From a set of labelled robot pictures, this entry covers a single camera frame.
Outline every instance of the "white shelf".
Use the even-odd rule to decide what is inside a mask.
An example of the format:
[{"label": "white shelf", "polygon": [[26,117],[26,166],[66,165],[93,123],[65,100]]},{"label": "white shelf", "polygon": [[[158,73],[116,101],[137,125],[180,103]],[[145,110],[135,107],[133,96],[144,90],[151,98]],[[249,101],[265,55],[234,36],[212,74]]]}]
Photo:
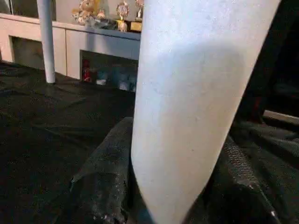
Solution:
[{"label": "white shelf", "polygon": [[[7,20],[14,20],[14,21],[21,21],[21,22],[27,22],[32,24],[39,24],[39,19],[36,18],[30,18],[30,17],[24,17],[24,16],[18,16],[18,15],[10,15],[10,14],[4,14],[0,13],[0,18],[7,19]],[[64,22],[57,22],[53,21],[53,27],[56,28],[64,28],[66,30],[75,30],[75,31],[81,31],[86,33],[92,33],[92,34],[100,34],[100,35],[106,35],[106,36],[113,36],[113,37],[119,37],[119,38],[125,38],[130,40],[140,40],[140,34],[138,33],[130,33],[130,32],[120,32],[118,30],[108,30],[108,29],[97,29],[92,27],[85,27],[81,26],[79,24],[71,24],[71,23],[64,23]]]}]

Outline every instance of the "wall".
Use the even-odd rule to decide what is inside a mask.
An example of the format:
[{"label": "wall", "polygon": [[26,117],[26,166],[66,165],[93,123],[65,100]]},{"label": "wall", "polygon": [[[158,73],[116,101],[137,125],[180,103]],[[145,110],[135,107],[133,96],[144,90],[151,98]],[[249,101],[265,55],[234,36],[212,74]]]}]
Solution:
[{"label": "wall", "polygon": [[[56,20],[55,0],[50,0],[52,8],[52,20]],[[14,15],[38,18],[36,0],[11,0]]]}]

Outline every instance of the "white column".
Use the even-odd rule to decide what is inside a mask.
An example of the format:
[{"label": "white column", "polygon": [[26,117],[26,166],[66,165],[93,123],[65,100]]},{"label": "white column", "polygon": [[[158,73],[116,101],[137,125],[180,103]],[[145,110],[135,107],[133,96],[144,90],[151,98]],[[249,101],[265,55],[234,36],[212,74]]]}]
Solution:
[{"label": "white column", "polygon": [[218,159],[279,0],[146,1],[132,143],[158,224],[179,224]]},{"label": "white column", "polygon": [[37,0],[38,16],[41,25],[43,44],[43,60],[47,83],[55,83],[55,66],[53,50],[53,30],[51,19],[51,7],[49,0]]}]

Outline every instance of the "floor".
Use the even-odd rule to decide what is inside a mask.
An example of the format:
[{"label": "floor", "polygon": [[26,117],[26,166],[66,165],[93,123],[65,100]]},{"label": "floor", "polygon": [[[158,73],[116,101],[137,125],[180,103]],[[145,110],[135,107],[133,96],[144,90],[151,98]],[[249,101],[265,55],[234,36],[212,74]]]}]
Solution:
[{"label": "floor", "polygon": [[0,63],[0,222],[29,223],[122,118],[131,92]]}]

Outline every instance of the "small object on shelf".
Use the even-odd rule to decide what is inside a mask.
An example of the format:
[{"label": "small object on shelf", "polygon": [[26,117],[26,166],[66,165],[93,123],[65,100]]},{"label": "small object on shelf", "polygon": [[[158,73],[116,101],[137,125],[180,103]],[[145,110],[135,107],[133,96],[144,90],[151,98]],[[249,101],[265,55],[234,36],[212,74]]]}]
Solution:
[{"label": "small object on shelf", "polygon": [[109,19],[95,19],[94,26],[100,29],[117,29],[117,21]]},{"label": "small object on shelf", "polygon": [[84,59],[82,64],[82,81],[89,83],[92,82],[92,76],[90,73],[90,63],[87,59]]},{"label": "small object on shelf", "polygon": [[136,22],[142,22],[143,17],[143,8],[144,8],[144,0],[136,0],[136,6],[139,7],[139,10],[137,12],[137,16],[135,18]]},{"label": "small object on shelf", "polygon": [[123,2],[119,3],[116,8],[117,14],[120,16],[121,20],[118,21],[118,30],[121,32],[127,32],[128,25],[124,21],[129,14],[129,6],[127,2],[124,0]]},{"label": "small object on shelf", "polygon": [[131,31],[141,32],[142,22],[131,22]]},{"label": "small object on shelf", "polygon": [[102,20],[102,19],[105,19],[105,18],[106,18],[105,11],[103,9],[100,9],[99,13],[97,14],[97,19]]}]

